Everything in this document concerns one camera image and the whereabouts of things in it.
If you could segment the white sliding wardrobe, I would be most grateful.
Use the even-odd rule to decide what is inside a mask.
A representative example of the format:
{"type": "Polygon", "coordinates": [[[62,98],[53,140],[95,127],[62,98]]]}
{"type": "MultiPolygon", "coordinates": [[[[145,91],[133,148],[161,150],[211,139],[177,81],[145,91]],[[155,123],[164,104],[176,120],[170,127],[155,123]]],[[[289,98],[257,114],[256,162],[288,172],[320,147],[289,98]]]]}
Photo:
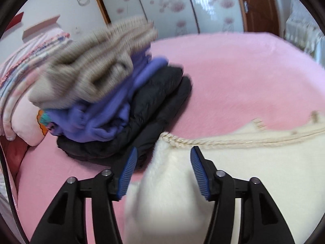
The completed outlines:
{"type": "Polygon", "coordinates": [[[144,16],[158,38],[199,33],[245,32],[240,0],[102,0],[111,22],[144,16]]]}

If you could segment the cream fuzzy cardigan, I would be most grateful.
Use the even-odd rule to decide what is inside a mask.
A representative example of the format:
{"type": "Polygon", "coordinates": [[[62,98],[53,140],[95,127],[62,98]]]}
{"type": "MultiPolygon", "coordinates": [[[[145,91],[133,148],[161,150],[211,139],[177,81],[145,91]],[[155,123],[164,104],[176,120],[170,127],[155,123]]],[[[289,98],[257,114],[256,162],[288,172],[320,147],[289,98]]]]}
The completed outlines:
{"type": "Polygon", "coordinates": [[[324,217],[324,115],[284,131],[163,133],[125,203],[125,243],[304,243],[324,217]]]}

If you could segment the red wall shelf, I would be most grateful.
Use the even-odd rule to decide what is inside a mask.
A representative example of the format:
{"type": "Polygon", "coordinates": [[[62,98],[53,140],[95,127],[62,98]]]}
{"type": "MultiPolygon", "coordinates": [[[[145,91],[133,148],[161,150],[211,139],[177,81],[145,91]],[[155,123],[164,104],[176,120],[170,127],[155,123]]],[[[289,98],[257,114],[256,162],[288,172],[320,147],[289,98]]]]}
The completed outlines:
{"type": "Polygon", "coordinates": [[[11,20],[11,22],[8,24],[7,28],[5,29],[5,31],[11,29],[12,27],[16,26],[17,24],[19,24],[22,21],[24,12],[21,12],[17,15],[14,16],[14,18],[11,20]]]}

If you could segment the beige knit folded sweater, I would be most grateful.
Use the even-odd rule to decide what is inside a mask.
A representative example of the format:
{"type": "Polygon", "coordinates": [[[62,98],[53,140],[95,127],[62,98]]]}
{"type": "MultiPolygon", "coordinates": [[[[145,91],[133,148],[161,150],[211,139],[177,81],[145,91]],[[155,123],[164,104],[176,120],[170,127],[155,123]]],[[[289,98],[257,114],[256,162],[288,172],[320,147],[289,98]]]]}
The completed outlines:
{"type": "Polygon", "coordinates": [[[143,16],[114,22],[74,41],[46,62],[29,100],[45,109],[66,109],[84,100],[97,102],[134,69],[131,57],[158,36],[143,16]]]}

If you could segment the purple folded garment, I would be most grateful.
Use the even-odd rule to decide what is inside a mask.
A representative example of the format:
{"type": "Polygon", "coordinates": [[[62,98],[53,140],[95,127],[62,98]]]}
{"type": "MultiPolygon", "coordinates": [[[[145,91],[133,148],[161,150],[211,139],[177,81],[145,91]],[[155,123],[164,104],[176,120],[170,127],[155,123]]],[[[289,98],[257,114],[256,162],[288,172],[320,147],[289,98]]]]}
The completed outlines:
{"type": "Polygon", "coordinates": [[[53,135],[64,135],[76,142],[110,141],[128,123],[134,92],[168,64],[164,57],[151,58],[145,53],[133,56],[132,61],[131,75],[99,102],[82,100],[68,109],[48,109],[38,122],[53,135]]]}

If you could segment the pink bed sheet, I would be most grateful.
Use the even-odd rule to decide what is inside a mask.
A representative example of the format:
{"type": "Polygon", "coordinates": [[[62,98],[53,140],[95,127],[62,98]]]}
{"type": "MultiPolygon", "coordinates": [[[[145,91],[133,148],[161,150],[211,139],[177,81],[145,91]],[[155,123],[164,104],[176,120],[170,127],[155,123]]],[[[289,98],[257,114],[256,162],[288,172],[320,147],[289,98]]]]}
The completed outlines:
{"type": "MultiPolygon", "coordinates": [[[[309,55],[267,33],[216,33],[158,40],[153,56],[181,65],[192,94],[169,131],[184,138],[227,134],[255,118],[274,130],[305,124],[324,111],[324,70],[309,55]]],[[[79,162],[46,135],[30,148],[16,178],[16,205],[32,237],[65,179],[93,177],[102,167],[79,162]]]]}

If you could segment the pink wall shelf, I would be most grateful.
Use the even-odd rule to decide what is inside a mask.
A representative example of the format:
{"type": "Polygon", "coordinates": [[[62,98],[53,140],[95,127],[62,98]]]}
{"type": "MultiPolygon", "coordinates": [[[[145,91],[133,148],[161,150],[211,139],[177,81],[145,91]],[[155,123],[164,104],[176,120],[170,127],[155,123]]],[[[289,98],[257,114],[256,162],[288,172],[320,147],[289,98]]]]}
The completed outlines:
{"type": "Polygon", "coordinates": [[[60,18],[60,14],[53,17],[47,18],[39,23],[36,23],[23,31],[22,39],[26,39],[28,36],[39,32],[41,29],[48,28],[49,26],[56,24],[57,20],[60,18]]]}

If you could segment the black folded garment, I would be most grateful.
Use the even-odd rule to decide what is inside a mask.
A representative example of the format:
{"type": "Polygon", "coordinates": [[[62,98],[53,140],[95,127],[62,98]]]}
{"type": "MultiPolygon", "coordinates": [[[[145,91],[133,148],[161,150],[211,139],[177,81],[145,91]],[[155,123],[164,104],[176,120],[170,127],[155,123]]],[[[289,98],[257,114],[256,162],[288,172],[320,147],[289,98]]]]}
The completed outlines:
{"type": "Polygon", "coordinates": [[[192,91],[192,83],[181,67],[165,66],[138,89],[131,101],[129,122],[111,141],[78,143],[64,136],[57,146],[69,157],[102,166],[111,166],[131,147],[139,154],[139,166],[147,153],[182,110],[192,91]]]}

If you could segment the lace covered furniture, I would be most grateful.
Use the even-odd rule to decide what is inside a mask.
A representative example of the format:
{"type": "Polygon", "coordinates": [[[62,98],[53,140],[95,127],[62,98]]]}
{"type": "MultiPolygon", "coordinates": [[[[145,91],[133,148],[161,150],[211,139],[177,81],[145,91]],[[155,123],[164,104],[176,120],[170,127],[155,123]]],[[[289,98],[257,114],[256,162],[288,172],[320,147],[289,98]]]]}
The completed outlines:
{"type": "Polygon", "coordinates": [[[299,0],[291,0],[284,37],[324,67],[324,33],[299,0]]]}

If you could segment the folded pink floral quilts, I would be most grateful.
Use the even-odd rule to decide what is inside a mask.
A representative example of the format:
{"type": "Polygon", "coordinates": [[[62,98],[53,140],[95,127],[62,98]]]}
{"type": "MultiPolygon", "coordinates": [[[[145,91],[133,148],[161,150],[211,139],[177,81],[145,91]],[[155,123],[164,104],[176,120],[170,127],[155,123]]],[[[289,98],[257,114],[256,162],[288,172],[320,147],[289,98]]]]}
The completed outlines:
{"type": "Polygon", "coordinates": [[[28,100],[47,60],[70,42],[70,33],[54,28],[24,43],[1,64],[1,135],[21,138],[31,147],[47,134],[42,111],[28,100]]]}

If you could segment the brown wooden door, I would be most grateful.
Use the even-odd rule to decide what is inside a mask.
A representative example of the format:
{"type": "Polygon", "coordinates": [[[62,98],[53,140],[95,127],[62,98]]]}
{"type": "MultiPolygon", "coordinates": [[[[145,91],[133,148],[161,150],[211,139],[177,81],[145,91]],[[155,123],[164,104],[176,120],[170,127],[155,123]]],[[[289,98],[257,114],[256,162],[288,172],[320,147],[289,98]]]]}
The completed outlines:
{"type": "Polygon", "coordinates": [[[275,0],[239,0],[246,32],[267,32],[280,35],[275,0]]]}

